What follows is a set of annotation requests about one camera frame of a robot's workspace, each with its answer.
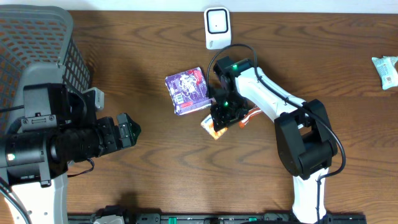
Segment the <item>orange white snack packet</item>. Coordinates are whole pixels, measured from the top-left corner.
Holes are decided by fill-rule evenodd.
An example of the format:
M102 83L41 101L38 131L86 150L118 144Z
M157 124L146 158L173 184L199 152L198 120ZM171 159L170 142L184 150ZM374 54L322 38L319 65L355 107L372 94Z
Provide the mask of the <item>orange white snack packet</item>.
M208 116L206 116L205 119L201 122L201 127L210 136L212 136L214 140L218 140L228 130L227 128L223 128L223 129L221 129L219 131L215 131L214 124L213 124L213 119L212 119L210 114Z

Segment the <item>brown orange snack packet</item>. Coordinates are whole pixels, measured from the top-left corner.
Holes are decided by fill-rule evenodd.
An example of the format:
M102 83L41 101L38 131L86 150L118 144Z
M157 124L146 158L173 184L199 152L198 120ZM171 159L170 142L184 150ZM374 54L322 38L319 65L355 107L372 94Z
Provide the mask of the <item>brown orange snack packet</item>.
M244 118L239 122L239 127L243 129L254 116L261 113L262 110L258 106L250 109L248 113L244 116Z

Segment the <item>red purple snack bag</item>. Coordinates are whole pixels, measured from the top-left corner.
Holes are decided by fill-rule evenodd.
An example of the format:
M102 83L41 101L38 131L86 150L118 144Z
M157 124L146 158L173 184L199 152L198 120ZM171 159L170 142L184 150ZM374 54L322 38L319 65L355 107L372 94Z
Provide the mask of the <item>red purple snack bag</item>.
M174 105L174 113L181 116L211 105L207 85L200 67L165 78L165 85Z

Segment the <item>teal snack packet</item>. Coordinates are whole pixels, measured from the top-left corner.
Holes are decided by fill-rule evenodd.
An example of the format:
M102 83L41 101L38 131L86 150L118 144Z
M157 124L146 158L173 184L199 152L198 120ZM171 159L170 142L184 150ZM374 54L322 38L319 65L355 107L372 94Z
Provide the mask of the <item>teal snack packet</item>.
M395 68L395 65L397 63L397 57L373 57L371 60L381 79L382 89L387 90L389 88L396 87L397 69Z

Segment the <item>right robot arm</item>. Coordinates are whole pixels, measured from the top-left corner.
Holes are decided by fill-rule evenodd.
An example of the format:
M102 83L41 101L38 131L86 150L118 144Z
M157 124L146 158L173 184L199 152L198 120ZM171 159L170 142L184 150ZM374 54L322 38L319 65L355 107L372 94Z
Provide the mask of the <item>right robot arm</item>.
M221 83L221 88L209 89L216 101L211 106L214 130L242 121L248 101L253 102L274 123L279 158L293 177L293 214L301 223L321 220L326 214L321 176L338 151L323 103L291 95L248 58L234 62L223 57L213 71Z

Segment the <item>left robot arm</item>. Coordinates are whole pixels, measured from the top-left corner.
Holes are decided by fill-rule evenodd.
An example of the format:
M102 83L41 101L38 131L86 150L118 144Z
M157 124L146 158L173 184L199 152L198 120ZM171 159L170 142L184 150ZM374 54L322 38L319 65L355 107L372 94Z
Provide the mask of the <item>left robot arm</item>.
M23 88L24 115L1 137L1 194L14 223L68 223L69 162L136 144L141 127L128 114L96 117L100 94L59 83Z

